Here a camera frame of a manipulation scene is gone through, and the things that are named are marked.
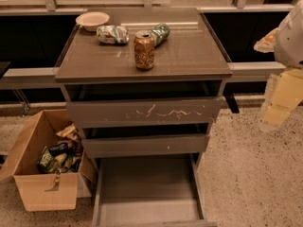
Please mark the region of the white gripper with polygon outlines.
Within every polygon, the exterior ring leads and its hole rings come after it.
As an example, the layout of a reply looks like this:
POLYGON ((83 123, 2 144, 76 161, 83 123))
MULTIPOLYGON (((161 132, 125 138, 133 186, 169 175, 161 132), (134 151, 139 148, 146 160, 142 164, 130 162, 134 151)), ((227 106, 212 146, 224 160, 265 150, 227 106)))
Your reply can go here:
POLYGON ((262 131, 278 129, 303 100, 303 70, 289 69, 267 80, 265 100, 258 126, 262 131))

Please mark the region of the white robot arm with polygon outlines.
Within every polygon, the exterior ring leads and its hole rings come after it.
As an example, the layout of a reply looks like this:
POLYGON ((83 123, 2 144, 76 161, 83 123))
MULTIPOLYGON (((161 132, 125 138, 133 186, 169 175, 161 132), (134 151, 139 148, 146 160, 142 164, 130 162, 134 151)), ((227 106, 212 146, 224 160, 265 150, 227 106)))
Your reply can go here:
POLYGON ((257 41, 258 52, 273 52, 275 60, 286 67, 271 74, 260 108, 258 126, 262 131, 278 129, 303 101, 303 1, 299 1, 279 26, 257 41))

